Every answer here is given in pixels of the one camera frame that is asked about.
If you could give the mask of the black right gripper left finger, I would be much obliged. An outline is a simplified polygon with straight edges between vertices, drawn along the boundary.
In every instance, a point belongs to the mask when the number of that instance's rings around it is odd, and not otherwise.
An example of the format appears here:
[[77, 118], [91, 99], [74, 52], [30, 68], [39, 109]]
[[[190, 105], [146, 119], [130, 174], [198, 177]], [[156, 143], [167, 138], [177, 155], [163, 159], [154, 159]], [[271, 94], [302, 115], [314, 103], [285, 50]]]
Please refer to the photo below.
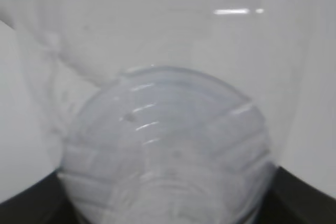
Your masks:
[[1, 223], [78, 222], [56, 172], [1, 203]]

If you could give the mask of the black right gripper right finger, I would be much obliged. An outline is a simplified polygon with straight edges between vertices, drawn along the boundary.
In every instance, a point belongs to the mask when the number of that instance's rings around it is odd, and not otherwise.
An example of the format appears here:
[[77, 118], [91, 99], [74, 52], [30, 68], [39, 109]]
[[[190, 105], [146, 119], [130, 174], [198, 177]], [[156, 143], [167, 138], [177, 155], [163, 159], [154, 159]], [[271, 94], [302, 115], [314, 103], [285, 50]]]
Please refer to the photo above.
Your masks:
[[335, 199], [282, 167], [262, 203], [259, 224], [335, 224]]

